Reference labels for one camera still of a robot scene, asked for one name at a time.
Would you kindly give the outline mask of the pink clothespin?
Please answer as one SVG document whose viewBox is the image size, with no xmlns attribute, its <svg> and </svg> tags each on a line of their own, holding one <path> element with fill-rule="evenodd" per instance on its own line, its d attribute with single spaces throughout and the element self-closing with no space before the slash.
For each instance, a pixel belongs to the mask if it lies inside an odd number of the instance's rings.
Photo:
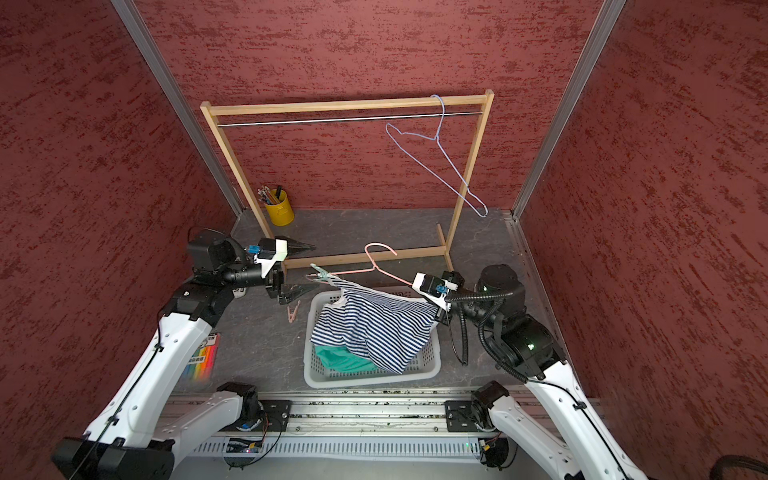
<svg viewBox="0 0 768 480">
<path fill-rule="evenodd" d="M 294 322 L 295 322 L 295 320 L 296 320 L 296 317 L 297 317 L 297 314 L 298 314 L 298 310 L 299 310 L 299 307 L 300 307 L 300 304 L 301 304 L 301 302 L 300 302 L 300 301 L 298 301 L 294 307 L 291 307 L 290 305 L 288 305 L 288 306 L 286 307 L 286 310 L 287 310 L 287 319 L 288 319 L 288 322 L 289 322 L 290 324 L 292 324 L 292 323 L 294 323 Z"/>
</svg>

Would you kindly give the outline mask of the mint clothespin striped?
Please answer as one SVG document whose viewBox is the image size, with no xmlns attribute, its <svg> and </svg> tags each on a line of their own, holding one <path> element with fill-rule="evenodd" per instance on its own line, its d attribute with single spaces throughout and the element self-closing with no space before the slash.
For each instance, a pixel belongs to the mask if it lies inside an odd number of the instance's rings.
<svg viewBox="0 0 768 480">
<path fill-rule="evenodd" d="M 333 283 L 333 274 L 331 272 L 328 272 L 315 263 L 311 263 L 310 267 L 314 270 L 314 272 L 305 275 L 307 280 L 328 285 Z"/>
</svg>

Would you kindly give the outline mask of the striped tank top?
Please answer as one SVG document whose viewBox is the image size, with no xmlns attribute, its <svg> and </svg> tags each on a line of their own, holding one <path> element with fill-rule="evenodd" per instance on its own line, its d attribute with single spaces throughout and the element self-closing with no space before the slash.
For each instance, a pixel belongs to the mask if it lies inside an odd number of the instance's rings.
<svg viewBox="0 0 768 480">
<path fill-rule="evenodd" d="M 332 276 L 337 301 L 322 307 L 311 334 L 316 346 L 343 347 L 391 374 L 402 374 L 427 345 L 437 307 Z"/>
</svg>

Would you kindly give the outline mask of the green tank top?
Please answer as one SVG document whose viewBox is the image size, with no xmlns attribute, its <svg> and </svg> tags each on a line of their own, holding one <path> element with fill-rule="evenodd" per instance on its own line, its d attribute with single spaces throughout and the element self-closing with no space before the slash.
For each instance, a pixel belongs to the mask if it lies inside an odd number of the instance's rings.
<svg viewBox="0 0 768 480">
<path fill-rule="evenodd" d="M 315 355 L 326 369 L 338 373 L 362 373 L 377 369 L 373 362 L 354 355 L 345 347 L 316 346 Z"/>
</svg>

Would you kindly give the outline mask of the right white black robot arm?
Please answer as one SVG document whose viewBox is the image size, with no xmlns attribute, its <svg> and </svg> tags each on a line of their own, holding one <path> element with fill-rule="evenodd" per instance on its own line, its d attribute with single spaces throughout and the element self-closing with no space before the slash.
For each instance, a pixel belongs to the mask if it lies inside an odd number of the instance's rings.
<svg viewBox="0 0 768 480">
<path fill-rule="evenodd" d="M 455 271 L 426 275 L 414 290 L 438 307 L 439 319 L 475 327 L 483 350 L 522 383 L 546 411 L 549 431 L 512 393 L 491 381 L 472 394 L 474 421 L 524 451 L 551 479 L 643 479 L 588 400 L 550 330 L 526 309 L 526 290 L 506 264 L 484 268 L 474 289 Z"/>
</svg>

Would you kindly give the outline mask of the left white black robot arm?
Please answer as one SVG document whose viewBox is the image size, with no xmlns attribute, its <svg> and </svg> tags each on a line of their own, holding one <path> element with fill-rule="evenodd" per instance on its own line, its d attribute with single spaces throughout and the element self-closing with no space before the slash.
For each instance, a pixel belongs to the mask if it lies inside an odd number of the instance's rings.
<svg viewBox="0 0 768 480">
<path fill-rule="evenodd" d="M 192 275 L 166 303 L 146 350 L 117 393 L 78 437 L 63 439 L 51 460 L 67 479 L 167 479 L 202 442 L 224 427 L 264 435 L 269 418 L 254 386 L 227 382 L 178 424 L 158 425 L 189 361 L 218 324 L 235 292 L 264 287 L 282 305 L 302 295 L 285 285 L 283 263 L 312 250 L 289 237 L 243 247 L 203 229 L 187 245 Z"/>
</svg>

